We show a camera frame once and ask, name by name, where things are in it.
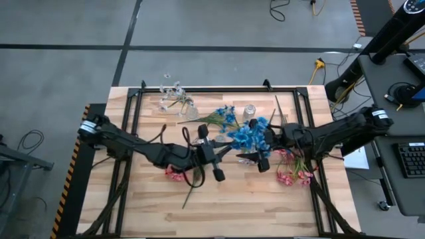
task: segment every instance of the keyboard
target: keyboard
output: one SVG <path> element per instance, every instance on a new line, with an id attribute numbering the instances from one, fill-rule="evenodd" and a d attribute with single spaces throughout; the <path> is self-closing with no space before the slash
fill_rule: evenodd
<path id="1" fill-rule="evenodd" d="M 425 143 L 396 143 L 393 147 L 405 178 L 425 178 Z"/>

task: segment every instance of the yellow cable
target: yellow cable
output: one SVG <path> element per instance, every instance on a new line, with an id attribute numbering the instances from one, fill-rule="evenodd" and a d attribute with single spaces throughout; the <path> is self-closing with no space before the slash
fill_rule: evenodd
<path id="1" fill-rule="evenodd" d="M 350 85 L 347 89 L 344 90 L 344 92 L 339 96 L 338 100 L 335 102 L 335 105 L 332 106 L 331 111 L 333 111 L 335 109 L 335 107 L 337 107 L 337 105 L 344 100 L 345 96 L 347 95 L 347 93 L 354 88 L 355 84 L 357 82 L 354 82 L 352 85 Z"/>
<path id="2" fill-rule="evenodd" d="M 313 83 L 314 80 L 314 76 L 316 75 L 317 69 L 319 69 L 318 67 L 316 67 L 313 71 L 313 76 L 311 76 L 310 82 L 308 82 L 308 85 L 311 85 L 311 83 Z"/>
<path id="3" fill-rule="evenodd" d="M 411 40 L 408 40 L 405 42 L 405 44 L 410 44 L 412 42 L 414 42 L 416 39 L 420 38 L 421 36 L 425 35 L 425 32 L 420 33 L 419 35 L 416 35 L 415 37 L 413 37 Z"/>
<path id="4" fill-rule="evenodd" d="M 319 14 L 321 13 L 321 11 L 323 10 L 323 8 L 326 5 L 326 0 L 323 1 L 323 5 L 321 6 L 319 12 L 316 14 L 316 10 L 315 10 L 315 3 L 313 3 L 313 16 L 319 16 Z"/>

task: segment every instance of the gray floor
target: gray floor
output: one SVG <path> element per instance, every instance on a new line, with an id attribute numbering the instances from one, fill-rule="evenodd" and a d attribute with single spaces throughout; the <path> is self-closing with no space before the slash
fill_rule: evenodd
<path id="1" fill-rule="evenodd" d="M 0 43 L 121 45 L 134 5 L 135 0 L 0 0 Z M 279 23 L 269 16 L 268 1 L 144 0 L 131 43 L 350 48 L 359 37 L 349 0 L 328 0 L 318 17 L 312 17 L 309 3 L 301 0 L 293 0 L 282 11 L 286 22 Z M 423 40 L 415 42 L 416 47 L 425 48 Z M 120 86 L 138 86 L 141 80 L 150 86 L 176 80 L 186 86 L 259 85 L 265 78 L 275 85 L 300 85 L 308 83 L 316 58 L 339 63 L 344 56 L 131 51 Z M 88 103 L 106 102 L 119 57 L 120 52 L 112 50 L 0 50 L 0 132 L 15 147 L 28 130 L 43 131 L 46 139 L 33 155 L 55 162 L 53 171 L 31 175 L 18 214 L 10 223 L 11 238 L 50 235 L 82 110 Z M 336 67 L 328 65 L 327 81 L 336 77 Z M 320 70 L 314 84 L 322 80 Z M 366 84 L 357 89 L 369 94 Z M 365 99 L 351 94 L 344 111 Z M 416 218 L 404 217 L 396 207 L 389 212 L 376 208 L 375 202 L 383 199 L 378 185 L 352 179 L 364 232 L 423 238 L 425 225 L 417 224 Z M 47 202 L 46 211 L 34 197 Z"/>

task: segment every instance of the wooden table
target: wooden table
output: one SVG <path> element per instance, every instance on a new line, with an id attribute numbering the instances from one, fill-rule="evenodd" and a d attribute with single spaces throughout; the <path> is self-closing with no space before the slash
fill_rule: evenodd
<path id="1" fill-rule="evenodd" d="M 118 126 L 122 123 L 127 90 L 128 88 L 123 87 L 112 88 L 106 106 L 105 115 Z M 308 92 L 316 126 L 330 122 L 332 117 L 323 86 L 308 86 Z M 240 121 L 244 106 L 254 104 L 256 117 L 270 118 L 273 109 L 276 108 L 272 123 L 280 124 L 274 97 L 277 95 L 287 121 L 297 121 L 294 98 L 285 92 L 192 95 L 201 116 L 206 116 L 226 104 L 236 106 L 237 118 Z M 161 96 L 160 93 L 143 95 L 137 133 L 144 139 L 151 139 L 166 123 L 165 143 L 185 145 L 181 135 L 182 125 L 177 125 L 177 122 L 185 121 L 185 118 L 176 115 L 179 108 L 171 108 L 166 113 L 160 112 L 157 108 Z M 306 119 L 303 105 L 301 104 L 303 118 Z M 128 125 L 131 125 L 132 116 L 129 118 Z M 192 138 L 197 136 L 198 125 L 199 123 L 184 125 L 189 128 Z M 219 134 L 219 128 L 215 126 L 210 126 L 209 131 L 210 138 Z M 237 153 L 231 151 L 220 164 L 226 175 L 226 180 L 221 183 L 214 180 L 212 167 L 207 167 L 205 184 L 193 191 L 185 209 L 182 209 L 182 205 L 189 186 L 184 181 L 169 180 L 164 175 L 164 170 L 155 168 L 143 155 L 135 154 L 131 166 L 122 236 L 317 236 L 309 187 L 302 187 L 299 184 L 288 187 L 276 181 L 276 167 L 280 156 L 272 154 L 271 169 L 259 173 L 256 165 L 239 163 L 235 157 Z M 332 154 L 341 156 L 341 152 L 335 149 Z M 106 152 L 99 151 L 94 162 L 105 157 Z M 328 158 L 323 163 L 331 200 L 348 223 L 360 230 L 343 162 Z M 114 160 L 109 160 L 92 170 L 78 233 L 89 227 L 106 204 L 113 166 Z M 118 204 L 113 212 L 110 230 L 114 229 L 117 210 Z M 325 228 L 329 228 L 323 204 L 321 211 Z"/>

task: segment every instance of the white paper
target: white paper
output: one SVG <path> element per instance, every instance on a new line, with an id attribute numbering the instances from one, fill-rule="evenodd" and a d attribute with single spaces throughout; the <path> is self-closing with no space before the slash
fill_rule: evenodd
<path id="1" fill-rule="evenodd" d="M 350 169 L 369 169 L 365 147 L 356 149 L 344 157 L 344 165 Z"/>

